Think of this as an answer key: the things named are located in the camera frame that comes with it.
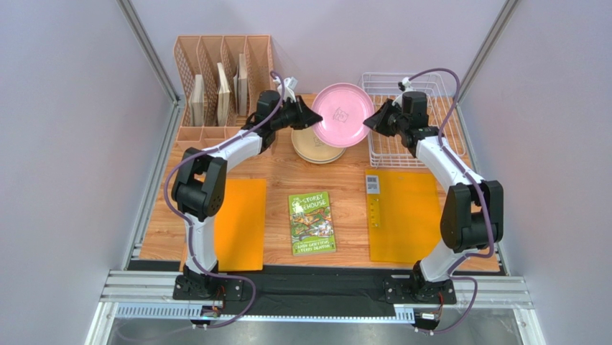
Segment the tan yellow plate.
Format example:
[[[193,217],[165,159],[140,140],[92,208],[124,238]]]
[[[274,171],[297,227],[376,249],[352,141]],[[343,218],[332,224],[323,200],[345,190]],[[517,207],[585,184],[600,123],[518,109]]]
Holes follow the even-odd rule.
[[[295,130],[291,132],[292,145],[295,152],[316,159],[326,160],[335,157],[346,148],[332,147],[322,142],[311,128]]]

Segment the pink plate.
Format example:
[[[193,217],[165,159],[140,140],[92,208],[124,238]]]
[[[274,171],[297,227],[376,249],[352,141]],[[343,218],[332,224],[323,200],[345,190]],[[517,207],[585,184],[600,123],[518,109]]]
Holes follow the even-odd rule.
[[[331,147],[352,147],[368,136],[363,122],[374,114],[369,95],[351,83],[336,83],[321,90],[312,110],[323,120],[313,125],[315,135]]]

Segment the cream yellow plate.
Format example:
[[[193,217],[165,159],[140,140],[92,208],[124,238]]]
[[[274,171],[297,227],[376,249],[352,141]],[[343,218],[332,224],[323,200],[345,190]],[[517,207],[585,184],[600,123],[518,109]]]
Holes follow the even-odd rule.
[[[312,158],[306,157],[306,156],[302,155],[299,152],[296,152],[296,153],[297,153],[297,155],[300,158],[302,158],[303,160],[305,160],[307,162],[310,162],[312,164],[317,164],[317,165],[324,165],[324,164],[329,164],[329,163],[335,162],[336,160],[338,160],[339,158],[341,158],[343,156],[345,151],[342,151],[338,155],[336,155],[335,157],[332,157],[332,158],[326,159],[326,160],[316,160],[316,159],[312,159]]]

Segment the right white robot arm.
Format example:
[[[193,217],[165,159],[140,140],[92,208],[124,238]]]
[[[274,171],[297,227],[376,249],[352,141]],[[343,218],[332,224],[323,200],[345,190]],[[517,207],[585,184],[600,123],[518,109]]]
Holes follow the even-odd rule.
[[[467,259],[489,258],[504,235],[504,189],[471,170],[450,147],[442,128],[429,123],[428,98],[405,91],[388,98],[364,121],[373,132],[398,136],[410,154],[426,165],[446,199],[440,219],[441,240],[417,261],[402,287],[418,303],[443,299],[452,286],[452,274]]]

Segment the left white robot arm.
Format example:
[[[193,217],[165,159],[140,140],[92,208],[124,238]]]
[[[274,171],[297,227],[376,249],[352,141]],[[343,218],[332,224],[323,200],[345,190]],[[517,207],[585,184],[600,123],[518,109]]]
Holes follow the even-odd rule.
[[[172,189],[164,194],[186,229],[187,259],[175,280],[175,300],[213,300],[228,288],[243,287],[242,277],[219,274],[215,252],[215,217],[224,202],[227,174],[268,150],[280,129],[307,129],[322,120],[301,96],[284,99],[277,91],[263,91],[237,134],[213,147],[185,150],[170,174]]]

